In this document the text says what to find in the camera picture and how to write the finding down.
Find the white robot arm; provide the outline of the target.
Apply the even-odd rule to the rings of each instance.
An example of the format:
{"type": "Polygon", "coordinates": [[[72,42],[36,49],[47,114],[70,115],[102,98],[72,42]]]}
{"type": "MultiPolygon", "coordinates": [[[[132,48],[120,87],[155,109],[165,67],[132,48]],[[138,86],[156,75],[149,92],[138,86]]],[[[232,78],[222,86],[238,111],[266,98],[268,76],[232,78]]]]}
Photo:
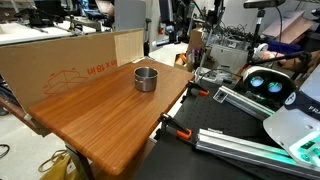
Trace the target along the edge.
{"type": "Polygon", "coordinates": [[[296,162],[320,168],[320,65],[263,126],[296,162]]]}

